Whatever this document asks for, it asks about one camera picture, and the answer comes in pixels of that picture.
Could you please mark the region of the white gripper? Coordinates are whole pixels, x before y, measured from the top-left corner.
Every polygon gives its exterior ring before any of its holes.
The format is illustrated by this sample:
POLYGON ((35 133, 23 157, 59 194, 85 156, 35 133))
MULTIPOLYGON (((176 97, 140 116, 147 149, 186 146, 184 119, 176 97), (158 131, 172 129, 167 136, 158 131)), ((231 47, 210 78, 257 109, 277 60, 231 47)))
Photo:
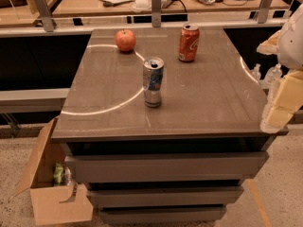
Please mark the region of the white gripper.
POLYGON ((284 76, 274 98, 265 124, 272 129, 283 129, 303 106, 303 4, 280 31, 257 47, 263 55, 277 54, 280 64, 295 69, 284 76))

